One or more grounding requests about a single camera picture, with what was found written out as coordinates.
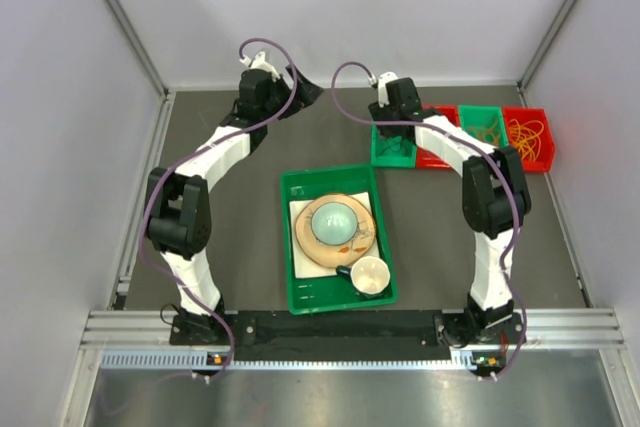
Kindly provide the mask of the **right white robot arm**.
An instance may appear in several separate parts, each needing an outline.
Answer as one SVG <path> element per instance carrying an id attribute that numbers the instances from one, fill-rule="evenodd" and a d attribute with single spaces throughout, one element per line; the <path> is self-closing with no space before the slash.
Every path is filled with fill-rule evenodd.
<path id="1" fill-rule="evenodd" d="M 462 211 L 475 236 L 474 279 L 464 309 L 466 338 L 498 336 L 513 316 L 513 250 L 531 198 L 518 152 L 495 147 L 422 106 L 414 81 L 386 72 L 372 82 L 369 112 L 378 132 L 400 136 L 447 163 L 462 179 Z"/>

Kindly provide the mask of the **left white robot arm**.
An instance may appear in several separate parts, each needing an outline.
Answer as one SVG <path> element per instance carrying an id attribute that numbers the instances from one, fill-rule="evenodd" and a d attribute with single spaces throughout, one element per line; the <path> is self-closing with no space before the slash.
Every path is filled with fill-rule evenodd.
<path id="1" fill-rule="evenodd" d="M 269 122 L 311 106 L 323 93 L 293 65 L 286 67 L 292 78 L 286 82 L 263 51 L 242 62 L 238 96 L 209 140 L 176 166 L 154 168 L 147 180 L 141 235 L 160 254 L 180 294 L 171 322 L 173 345 L 230 342 L 224 302 L 206 254 L 210 192 L 257 149 Z"/>

